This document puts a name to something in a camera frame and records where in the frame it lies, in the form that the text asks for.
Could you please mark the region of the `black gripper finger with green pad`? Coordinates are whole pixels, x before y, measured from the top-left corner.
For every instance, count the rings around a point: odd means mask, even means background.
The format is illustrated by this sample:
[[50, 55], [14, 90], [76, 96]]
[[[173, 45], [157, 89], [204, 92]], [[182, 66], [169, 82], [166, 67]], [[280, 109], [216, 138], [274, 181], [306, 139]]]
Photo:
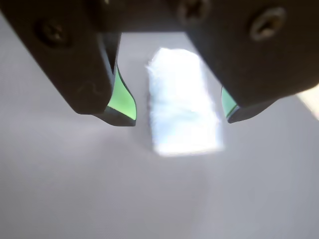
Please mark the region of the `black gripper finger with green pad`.
[[99, 29], [103, 0], [3, 0], [4, 17], [59, 94], [80, 115], [135, 126], [118, 67], [121, 35]]
[[316, 0], [181, 0], [179, 21], [240, 107], [319, 82]]

